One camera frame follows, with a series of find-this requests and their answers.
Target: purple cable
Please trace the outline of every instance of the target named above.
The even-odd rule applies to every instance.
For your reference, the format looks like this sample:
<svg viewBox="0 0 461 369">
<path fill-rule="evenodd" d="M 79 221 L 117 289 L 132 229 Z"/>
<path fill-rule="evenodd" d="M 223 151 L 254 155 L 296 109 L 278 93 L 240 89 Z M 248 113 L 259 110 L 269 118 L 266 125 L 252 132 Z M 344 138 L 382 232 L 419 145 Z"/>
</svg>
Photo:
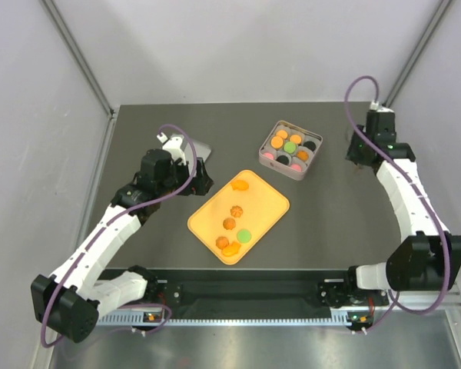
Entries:
<svg viewBox="0 0 461 369">
<path fill-rule="evenodd" d="M 123 210 L 121 211 L 119 214 L 116 214 L 112 219 L 110 219 L 108 221 L 108 223 L 106 224 L 106 226 L 110 226 L 111 224 L 113 224 L 117 219 L 119 219 L 121 216 L 125 215 L 125 214 L 128 214 L 130 212 L 132 212 L 133 210 L 138 210 L 140 208 L 145 208 L 147 206 L 151 206 L 153 204 L 157 204 L 159 202 L 162 202 L 162 201 L 165 201 L 169 198 L 172 198 L 174 196 L 176 196 L 177 194 L 179 194 L 181 191 L 183 191 L 191 182 L 191 180 L 193 179 L 194 177 L 194 174 L 196 173 L 196 170 L 197 170 L 197 150 L 196 148 L 194 147 L 194 144 L 193 144 L 193 141 L 190 139 L 190 136 L 187 135 L 187 133 L 185 131 L 183 131 L 181 128 L 179 128 L 178 126 L 176 125 L 162 125 L 160 128 L 159 128 L 159 133 L 161 133 L 165 128 L 171 128 L 171 129 L 174 129 L 175 131 L 178 131 L 179 133 L 181 133 L 183 136 L 184 136 L 184 139 L 188 142 L 188 144 L 190 145 L 191 147 L 191 153 L 193 154 L 193 168 L 191 169 L 191 173 L 190 173 L 190 176 L 188 177 L 188 179 L 174 192 L 171 192 L 170 194 L 166 194 L 165 196 L 162 196 L 160 198 L 156 198 L 154 200 L 150 200 L 150 201 L 147 201 L 147 202 L 144 202 L 142 204 L 138 204 L 138 205 L 135 205 L 135 206 L 132 206 L 131 208 L 128 208 L 126 210 Z M 85 246 L 85 250 L 86 251 L 89 251 L 89 249 L 92 247 L 92 245 L 97 241 L 97 239 L 99 238 L 99 236 L 101 236 L 102 232 L 104 232 L 106 228 L 101 228 L 98 233 L 96 233 L 94 235 L 94 237 L 88 242 L 88 244 Z M 51 295 L 49 301 L 48 301 L 48 305 L 46 305 L 46 309 L 45 309 L 45 315 L 42 319 L 42 324 L 41 324 L 41 345 L 42 347 L 44 348 L 50 348 L 50 347 L 53 347 L 55 346 L 62 338 L 63 336 L 60 336 L 56 341 L 53 341 L 51 343 L 48 343 L 46 342 L 46 327 L 48 326 L 47 322 L 49 320 L 49 316 L 50 316 L 50 313 L 51 313 L 51 310 L 53 308 L 53 304 L 55 303 L 56 301 L 56 297 L 58 296 L 58 294 L 60 293 L 60 290 L 61 288 L 63 287 L 63 285 L 65 284 L 65 282 L 68 280 L 68 278 L 70 277 L 71 273 L 74 271 L 74 269 L 76 269 L 78 263 L 80 262 L 80 260 L 84 257 L 85 253 L 82 253 L 78 256 L 78 258 L 71 264 L 71 267 L 67 270 L 67 272 L 65 273 L 65 275 L 63 276 L 63 278 L 60 280 L 60 283 L 58 283 L 58 285 L 56 286 L 55 290 L 53 291 L 53 294 Z"/>
<path fill-rule="evenodd" d="M 169 320 L 171 319 L 172 317 L 172 310 L 170 307 L 166 306 L 166 305 L 163 305 L 163 304 L 133 304 L 133 305 L 125 305 L 125 306 L 122 306 L 121 308 L 122 309 L 128 309 L 128 308 L 162 308 L 164 310 L 166 310 L 167 312 L 167 317 L 164 317 L 164 321 L 162 323 L 160 323 L 157 327 L 155 327 L 154 329 L 150 330 L 150 331 L 145 331 L 145 335 L 147 334 L 154 334 L 156 332 L 159 332 L 163 326 L 165 326 Z M 118 332 L 122 332 L 122 331 L 131 331 L 131 327 L 120 327 L 120 328 L 115 328 L 109 332 L 106 332 L 104 334 L 102 334 L 101 336 L 97 337 L 95 340 L 93 340 L 87 347 L 84 347 L 78 354 L 76 354 L 74 357 L 68 357 L 66 351 L 65 351 L 65 342 L 63 343 L 63 345 L 61 346 L 61 353 L 63 354 L 63 358 L 66 360 L 66 361 L 75 361 L 77 360 L 81 355 L 84 354 L 84 352 L 86 352 L 87 350 L 89 350 L 92 346 L 94 346 L 95 344 L 97 344 L 100 340 L 102 340 L 103 338 L 106 338 L 107 336 L 111 336 L 113 333 L 118 333 Z"/>
<path fill-rule="evenodd" d="M 413 313 L 413 314 L 419 314 L 419 315 L 423 315 L 423 314 L 428 314 L 434 310 L 437 309 L 437 307 L 440 305 L 440 303 L 443 301 L 444 297 L 446 296 L 447 294 L 447 290 L 448 290 L 448 287 L 449 287 L 449 276 L 450 276 L 450 263 L 449 263 L 449 247 L 447 245 L 447 240 L 446 240 L 446 236 L 444 234 L 444 230 L 442 228 L 442 225 L 440 224 L 439 222 L 439 219 L 437 218 L 436 216 L 436 213 L 432 210 L 432 208 L 430 207 L 429 203 L 427 202 L 427 200 L 423 197 L 422 195 L 422 192 L 421 190 L 416 186 L 416 184 L 414 184 L 412 182 L 412 178 L 410 178 L 410 176 L 393 160 L 391 159 L 388 155 L 386 155 L 386 153 L 384 153 L 380 148 L 378 148 L 358 127 L 357 127 L 357 124 L 355 123 L 355 121 L 353 120 L 352 118 L 352 115 L 350 113 L 350 107 L 349 107 L 349 97 L 350 97 L 350 93 L 353 89 L 353 87 L 355 87 L 355 85 L 364 80 L 364 79 L 369 79 L 371 80 L 372 83 L 374 83 L 374 86 L 376 88 L 376 97 L 375 97 L 375 101 L 377 101 L 377 99 L 379 98 L 379 85 L 376 81 L 376 79 L 370 75 L 363 75 L 359 78 L 357 78 L 355 81 L 353 81 L 350 86 L 348 87 L 347 89 L 347 92 L 345 93 L 345 99 L 343 101 L 344 103 L 344 106 L 345 106 L 345 112 L 347 114 L 347 118 L 350 122 L 350 124 L 352 125 L 353 127 L 353 130 L 355 131 L 355 133 L 357 133 L 360 138 L 362 138 L 362 140 L 368 144 L 377 154 L 379 154 L 384 160 L 386 160 L 388 163 L 390 163 L 407 181 L 408 181 L 408 184 L 412 187 L 413 191 L 415 192 L 416 196 L 418 197 L 418 199 L 420 200 L 420 202 L 422 203 L 423 207 L 425 208 L 425 210 L 427 211 L 427 213 L 429 214 L 430 218 L 432 219 L 432 222 L 434 223 L 434 225 L 436 226 L 436 229 L 437 229 L 437 232 L 439 233 L 439 236 L 440 236 L 440 240 L 441 240 L 441 243 L 442 243 L 442 247 L 443 247 L 443 257 L 444 257 L 444 279 L 443 279 L 443 286 L 439 292 L 439 296 L 437 296 L 437 299 L 433 302 L 432 305 L 430 305 L 427 309 L 423 309 L 423 310 L 413 310 L 413 309 L 409 309 L 405 306 L 403 306 L 400 302 L 398 302 L 398 297 L 399 297 L 399 294 L 396 296 L 396 298 L 393 296 L 393 293 L 392 291 L 389 291 L 389 294 L 390 294 L 390 297 L 391 299 L 393 300 L 393 304 L 391 305 L 390 309 L 392 310 L 392 307 L 394 305 L 398 306 L 401 310 L 403 311 L 406 311 L 406 312 L 409 312 L 409 313 Z M 388 309 L 386 311 L 386 313 L 381 317 L 380 321 L 382 319 L 384 319 L 384 317 L 389 313 L 391 312 L 391 310 Z"/>
</svg>

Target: purple hose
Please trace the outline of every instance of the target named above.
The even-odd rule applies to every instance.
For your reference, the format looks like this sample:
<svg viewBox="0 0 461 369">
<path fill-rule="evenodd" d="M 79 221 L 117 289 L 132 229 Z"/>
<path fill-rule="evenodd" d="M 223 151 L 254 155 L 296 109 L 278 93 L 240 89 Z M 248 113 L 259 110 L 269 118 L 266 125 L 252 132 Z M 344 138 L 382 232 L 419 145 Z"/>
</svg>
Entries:
<svg viewBox="0 0 461 369">
<path fill-rule="evenodd" d="M 401 310 L 403 311 L 407 311 L 409 313 L 413 313 L 413 314 L 428 314 L 434 310 L 437 309 L 437 307 L 440 305 L 440 303 L 443 301 L 444 297 L 446 296 L 447 294 L 447 290 L 448 290 L 448 287 L 449 287 L 449 276 L 450 276 L 450 263 L 449 263 L 449 247 L 447 245 L 447 240 L 446 240 L 446 236 L 444 234 L 444 230 L 442 228 L 442 225 L 440 224 L 439 222 L 439 219 L 437 218 L 435 212 L 432 210 L 432 208 L 430 207 L 429 203 L 426 201 L 426 199 L 422 196 L 422 192 L 421 190 L 416 186 L 416 184 L 414 184 L 412 182 L 412 178 L 409 177 L 409 175 L 402 169 L 400 168 L 399 165 L 397 165 L 393 159 L 391 159 L 388 155 L 386 155 L 380 148 L 378 148 L 370 139 L 368 139 L 366 137 L 366 135 L 357 127 L 357 124 L 355 123 L 355 121 L 353 120 L 352 118 L 352 115 L 350 113 L 350 107 L 348 105 L 348 100 L 349 100 L 349 97 L 350 97 L 350 93 L 353 89 L 353 87 L 355 87 L 355 85 L 364 80 L 364 79 L 369 79 L 371 80 L 372 83 L 374 83 L 374 86 L 376 88 L 376 98 L 375 100 L 377 101 L 377 99 L 379 98 L 379 85 L 376 81 L 376 79 L 374 77 L 371 77 L 369 75 L 363 75 L 362 77 L 359 77 L 357 78 L 355 81 L 353 81 L 351 83 L 351 85 L 349 86 L 349 88 L 347 89 L 347 92 L 345 93 L 345 99 L 343 101 L 344 103 L 344 106 L 345 106 L 345 112 L 347 114 L 347 118 L 350 122 L 350 124 L 352 125 L 353 127 L 353 130 L 355 131 L 355 133 L 357 133 L 360 138 L 362 138 L 362 140 L 368 144 L 377 154 L 379 154 L 384 160 L 386 160 L 388 163 L 390 163 L 409 183 L 409 185 L 412 187 L 413 191 L 415 191 L 415 194 L 416 196 L 418 197 L 418 199 L 420 200 L 420 202 L 422 203 L 423 207 L 426 209 L 427 213 L 429 214 L 430 218 L 432 219 L 432 222 L 434 223 L 434 225 L 436 226 L 436 229 L 437 229 L 437 232 L 439 233 L 439 236 L 440 236 L 440 240 L 441 240 L 441 243 L 442 243 L 442 247 L 443 247 L 443 257 L 444 257 L 444 279 L 443 279 L 443 286 L 439 292 L 439 296 L 437 296 L 437 299 L 433 302 L 432 305 L 430 305 L 427 309 L 423 309 L 423 310 L 413 310 L 413 309 L 409 309 L 405 306 L 403 306 L 400 302 L 398 302 L 398 296 L 396 296 L 396 298 L 393 297 L 393 293 L 391 291 L 389 291 L 389 294 L 390 294 L 390 297 L 391 299 L 393 299 L 393 304 L 390 306 L 390 309 L 388 309 L 386 311 L 386 313 L 381 317 L 380 321 L 382 319 L 384 319 L 384 317 L 389 313 L 391 312 L 392 310 L 392 307 L 394 305 L 398 306 Z"/>
<path fill-rule="evenodd" d="M 150 331 L 145 331 L 145 334 L 147 335 L 147 334 L 154 334 L 156 332 L 159 332 L 159 330 L 162 329 L 162 327 L 165 326 L 169 322 L 169 320 L 171 319 L 172 310 L 168 306 L 163 305 L 163 304 L 133 304 L 133 305 L 125 305 L 125 306 L 123 306 L 121 308 L 129 309 L 129 308 L 155 308 L 155 307 L 156 308 L 162 308 L 162 309 L 166 310 L 167 317 L 164 317 L 164 321 L 162 323 L 160 323 L 154 329 L 152 329 Z M 61 346 L 61 353 L 63 354 L 63 358 L 66 361 L 70 361 L 70 362 L 75 361 L 81 355 L 83 355 L 84 352 L 89 350 L 92 346 L 97 344 L 103 338 L 106 338 L 107 336 L 111 336 L 113 333 L 118 333 L 118 332 L 122 332 L 122 331 L 131 331 L 131 329 L 132 328 L 130 328 L 130 327 L 120 327 L 120 328 L 112 329 L 109 332 L 106 332 L 106 333 L 102 334 L 101 336 L 97 337 L 87 347 L 82 348 L 82 350 L 78 354 L 76 354 L 74 357 L 68 357 L 67 353 L 65 352 L 65 342 L 64 342 L 63 345 Z"/>
<path fill-rule="evenodd" d="M 184 136 L 184 139 L 190 144 L 191 153 L 193 154 L 193 163 L 194 163 L 193 168 L 191 169 L 190 176 L 182 184 L 182 186 L 180 186 L 176 191 L 171 192 L 170 194 L 166 194 L 165 196 L 162 196 L 160 198 L 156 198 L 154 200 L 150 200 L 150 201 L 144 202 L 142 204 L 132 206 L 131 208 L 128 208 L 126 210 L 123 210 L 119 214 L 116 214 L 112 219 L 110 219 L 108 221 L 108 223 L 106 224 L 106 226 L 109 227 L 111 224 L 113 224 L 113 222 L 115 222 L 121 216 L 123 216 L 123 215 L 125 215 L 127 213 L 130 213 L 133 210 L 138 210 L 140 208 L 145 208 L 147 206 L 151 206 L 153 204 L 157 204 L 159 202 L 162 202 L 164 200 L 172 198 L 172 197 L 176 196 L 177 194 L 179 194 L 181 191 L 183 191 L 190 184 L 190 182 L 193 179 L 194 174 L 196 173 L 196 170 L 197 170 L 197 151 L 196 151 L 196 148 L 194 147 L 193 141 L 190 139 L 190 137 L 187 135 L 187 133 L 185 131 L 183 131 L 181 128 L 179 128 L 176 125 L 162 125 L 159 128 L 159 133 L 161 133 L 162 130 L 164 130 L 165 128 L 171 128 L 171 129 L 174 129 L 175 131 L 178 131 L 179 133 L 181 133 Z M 94 243 L 97 241 L 99 236 L 101 236 L 102 232 L 104 232 L 105 229 L 106 228 L 101 228 L 99 230 L 99 232 L 94 235 L 94 237 L 89 241 L 87 246 L 85 246 L 86 251 L 89 251 L 89 249 L 92 247 L 92 245 L 94 245 Z M 41 345 L 44 348 L 50 348 L 50 347 L 55 346 L 63 338 L 63 336 L 60 336 L 54 342 L 51 342 L 51 343 L 46 342 L 46 327 L 48 326 L 47 322 L 49 320 L 49 316 L 50 316 L 51 310 L 53 308 L 53 304 L 56 301 L 56 297 L 58 296 L 58 294 L 60 293 L 61 288 L 63 287 L 65 282 L 68 280 L 68 278 L 71 276 L 71 273 L 74 271 L 74 269 L 76 269 L 78 263 L 80 262 L 80 260 L 82 260 L 84 255 L 85 255 L 85 253 L 80 254 L 77 257 L 77 259 L 71 264 L 71 267 L 67 270 L 67 272 L 65 273 L 63 278 L 60 280 L 60 283 L 58 283 L 55 290 L 53 291 L 53 294 L 51 295 L 51 297 L 50 297 L 50 299 L 48 301 L 48 305 L 46 305 L 45 315 L 44 315 L 44 317 L 42 319 L 42 324 L 41 324 Z M 172 314 L 171 309 L 169 309 L 169 307 L 165 307 L 165 308 L 167 308 L 166 310 L 169 311 L 169 317 L 168 318 L 170 318 L 171 314 Z M 162 328 L 164 325 L 165 325 L 165 323 L 161 324 L 159 327 L 155 328 L 151 332 L 158 331 L 158 329 Z"/>
</svg>

